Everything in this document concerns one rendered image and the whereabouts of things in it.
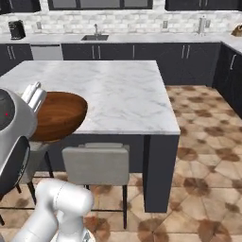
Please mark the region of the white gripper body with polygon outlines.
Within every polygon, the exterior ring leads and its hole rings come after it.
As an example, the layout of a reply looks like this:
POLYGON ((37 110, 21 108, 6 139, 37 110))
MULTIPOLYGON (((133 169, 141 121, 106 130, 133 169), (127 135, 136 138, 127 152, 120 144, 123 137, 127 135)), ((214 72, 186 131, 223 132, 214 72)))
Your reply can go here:
POLYGON ((38 112, 46 96, 47 92, 42 89, 42 84, 37 81, 27 86, 22 95, 22 99, 34 112, 38 112))

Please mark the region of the brown wooden bowl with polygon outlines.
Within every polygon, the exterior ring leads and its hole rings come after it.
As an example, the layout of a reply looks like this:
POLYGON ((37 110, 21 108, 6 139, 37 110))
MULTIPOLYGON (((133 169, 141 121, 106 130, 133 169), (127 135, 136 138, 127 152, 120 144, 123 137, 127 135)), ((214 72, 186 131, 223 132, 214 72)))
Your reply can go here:
POLYGON ((34 142, 54 142, 72 134, 84 121, 87 101, 76 94, 48 92, 38 112, 38 126, 30 138, 34 142))

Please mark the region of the grey cushioned stool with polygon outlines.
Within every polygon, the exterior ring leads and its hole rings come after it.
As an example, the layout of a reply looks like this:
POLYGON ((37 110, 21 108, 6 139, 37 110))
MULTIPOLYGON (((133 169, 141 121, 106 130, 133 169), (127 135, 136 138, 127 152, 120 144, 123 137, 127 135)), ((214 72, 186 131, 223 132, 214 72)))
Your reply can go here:
POLYGON ((68 181, 77 185, 121 186, 123 226, 127 228, 130 147, 121 143, 87 143, 61 151, 68 181))
POLYGON ((49 144, 40 142, 30 142, 30 153, 28 162, 23 177, 20 183, 26 183, 34 202, 37 202, 35 197, 35 188, 32 182, 35 173, 37 172, 42 161, 45 161, 49 176, 54 177, 52 166, 48 155, 49 144))

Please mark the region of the marble top dining counter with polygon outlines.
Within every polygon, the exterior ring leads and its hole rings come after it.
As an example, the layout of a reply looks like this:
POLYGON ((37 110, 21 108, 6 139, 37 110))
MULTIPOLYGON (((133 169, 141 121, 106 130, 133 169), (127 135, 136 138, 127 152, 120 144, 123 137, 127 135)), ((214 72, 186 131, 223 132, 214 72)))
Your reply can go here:
POLYGON ((89 142, 130 146, 130 172, 143 174, 147 213, 167 210, 180 128, 154 60, 28 60, 0 77, 22 94, 36 81, 46 91, 80 95, 84 122, 62 147, 89 142))

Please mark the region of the dark base cupboard run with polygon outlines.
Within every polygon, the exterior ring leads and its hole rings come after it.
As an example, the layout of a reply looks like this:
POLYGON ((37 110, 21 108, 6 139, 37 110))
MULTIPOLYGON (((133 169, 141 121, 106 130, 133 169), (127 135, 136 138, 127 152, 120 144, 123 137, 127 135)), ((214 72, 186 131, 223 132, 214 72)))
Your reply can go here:
POLYGON ((63 43, 65 61, 156 61, 165 85, 213 83, 220 43, 63 43))
POLYGON ((220 46, 213 87, 242 119, 242 54, 220 46))
POLYGON ((0 43, 0 77, 22 61, 32 60, 33 57, 28 43, 0 43))

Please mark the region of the steel sink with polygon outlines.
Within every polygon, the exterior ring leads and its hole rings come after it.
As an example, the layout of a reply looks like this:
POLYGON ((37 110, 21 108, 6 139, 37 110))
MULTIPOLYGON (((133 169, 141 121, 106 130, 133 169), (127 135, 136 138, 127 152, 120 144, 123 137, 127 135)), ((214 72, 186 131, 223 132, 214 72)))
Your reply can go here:
POLYGON ((85 35, 82 41, 107 41, 109 35, 85 35))

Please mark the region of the dark framed window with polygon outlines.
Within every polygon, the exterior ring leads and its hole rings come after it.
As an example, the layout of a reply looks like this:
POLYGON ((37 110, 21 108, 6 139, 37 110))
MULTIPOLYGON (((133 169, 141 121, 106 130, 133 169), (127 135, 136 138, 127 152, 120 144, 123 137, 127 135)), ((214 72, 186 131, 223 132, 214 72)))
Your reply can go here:
POLYGON ((47 0, 50 10, 152 9, 153 0, 47 0))

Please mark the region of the steel paper towel holder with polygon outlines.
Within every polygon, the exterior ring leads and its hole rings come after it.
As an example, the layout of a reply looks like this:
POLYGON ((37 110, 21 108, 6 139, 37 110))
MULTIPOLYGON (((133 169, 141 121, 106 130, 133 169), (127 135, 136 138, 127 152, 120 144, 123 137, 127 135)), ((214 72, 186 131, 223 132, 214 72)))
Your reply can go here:
POLYGON ((202 16, 201 18, 199 18, 198 34, 201 34, 204 32, 205 24, 206 24, 206 18, 202 16))

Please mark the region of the brown bread box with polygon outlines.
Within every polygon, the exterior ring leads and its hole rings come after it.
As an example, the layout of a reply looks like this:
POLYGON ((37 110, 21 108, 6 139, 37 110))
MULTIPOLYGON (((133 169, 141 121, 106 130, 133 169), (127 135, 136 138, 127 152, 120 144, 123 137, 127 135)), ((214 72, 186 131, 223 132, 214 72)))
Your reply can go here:
POLYGON ((232 32, 235 37, 242 37, 242 25, 238 25, 232 32))

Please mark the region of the dark wall cupboard run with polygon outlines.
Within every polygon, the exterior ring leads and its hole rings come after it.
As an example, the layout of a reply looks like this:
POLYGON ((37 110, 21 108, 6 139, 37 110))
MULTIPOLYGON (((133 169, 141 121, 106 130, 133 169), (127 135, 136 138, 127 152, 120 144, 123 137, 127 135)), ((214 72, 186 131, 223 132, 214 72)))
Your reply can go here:
POLYGON ((242 0, 165 0, 164 9, 182 10, 240 10, 242 0))
POLYGON ((40 10, 40 0, 0 0, 0 15, 17 12, 37 12, 40 10))

